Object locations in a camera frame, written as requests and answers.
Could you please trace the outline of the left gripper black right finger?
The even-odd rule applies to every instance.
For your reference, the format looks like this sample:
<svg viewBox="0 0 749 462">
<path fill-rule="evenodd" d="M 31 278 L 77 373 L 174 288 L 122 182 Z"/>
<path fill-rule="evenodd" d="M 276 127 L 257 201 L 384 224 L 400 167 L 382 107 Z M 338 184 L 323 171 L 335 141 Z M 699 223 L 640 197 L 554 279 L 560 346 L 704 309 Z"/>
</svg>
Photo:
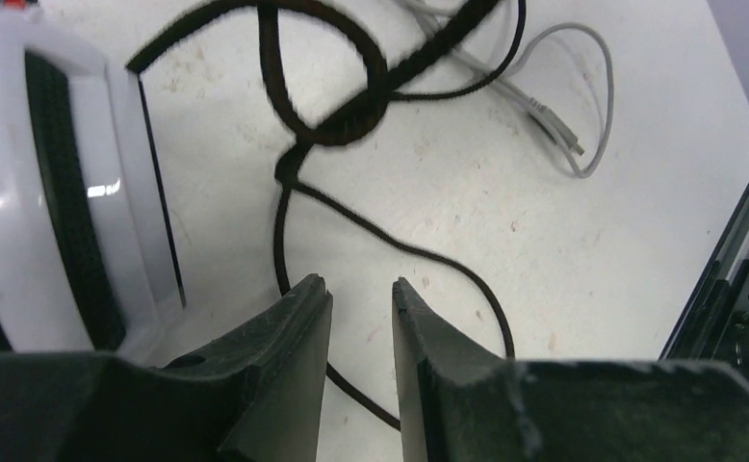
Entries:
<svg viewBox="0 0 749 462">
<path fill-rule="evenodd" d="M 514 460 L 506 360 L 437 315 L 404 278 L 392 286 L 392 326 L 404 460 Z"/>
</svg>

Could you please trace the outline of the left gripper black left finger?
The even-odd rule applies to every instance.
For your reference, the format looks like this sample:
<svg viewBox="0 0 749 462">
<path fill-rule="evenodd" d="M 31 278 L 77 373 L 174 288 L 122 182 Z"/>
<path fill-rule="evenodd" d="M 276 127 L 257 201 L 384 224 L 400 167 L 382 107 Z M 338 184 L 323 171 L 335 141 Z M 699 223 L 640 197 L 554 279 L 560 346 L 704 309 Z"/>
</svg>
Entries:
<svg viewBox="0 0 749 462">
<path fill-rule="evenodd" d="M 270 308 L 166 368 L 203 397 L 154 451 L 157 461 L 313 461 L 333 297 L 309 274 Z"/>
</svg>

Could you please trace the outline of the black and white headphones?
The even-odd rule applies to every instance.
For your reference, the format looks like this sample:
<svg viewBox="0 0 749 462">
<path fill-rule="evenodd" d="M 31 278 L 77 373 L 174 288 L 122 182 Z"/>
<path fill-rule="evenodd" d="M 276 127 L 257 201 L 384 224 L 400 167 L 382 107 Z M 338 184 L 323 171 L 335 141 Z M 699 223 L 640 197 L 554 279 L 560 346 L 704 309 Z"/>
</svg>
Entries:
<svg viewBox="0 0 749 462">
<path fill-rule="evenodd" d="M 281 287 L 288 286 L 283 239 L 291 194 L 299 192 L 311 196 L 327 207 L 335 204 L 324 193 L 298 180 L 298 170 L 310 149 L 316 145 L 346 145 L 370 133 L 382 120 L 387 105 L 404 99 L 401 85 L 451 52 L 494 8 L 492 1 L 465 3 L 421 47 L 396 66 L 389 67 L 371 37 L 348 16 L 325 3 L 255 3 L 262 75 L 268 98 L 282 122 L 297 136 L 296 144 L 280 157 L 276 167 L 282 194 L 273 228 L 273 262 Z M 367 68 L 367 86 L 316 128 L 306 126 L 298 118 L 286 89 L 277 24 L 277 14 L 282 10 L 304 14 L 337 29 L 356 47 Z M 67 82 L 61 71 L 40 55 L 28 56 L 25 64 L 36 72 L 36 82 L 25 88 L 26 103 L 35 115 L 35 159 L 49 222 L 57 228 L 58 242 L 67 244 L 71 254 L 92 254 L 89 262 L 71 265 L 69 275 L 80 282 L 81 318 L 95 324 L 91 341 L 100 347 L 114 347 L 123 340 L 124 324 L 92 228 L 75 145 L 75 129 L 69 116 Z"/>
</svg>

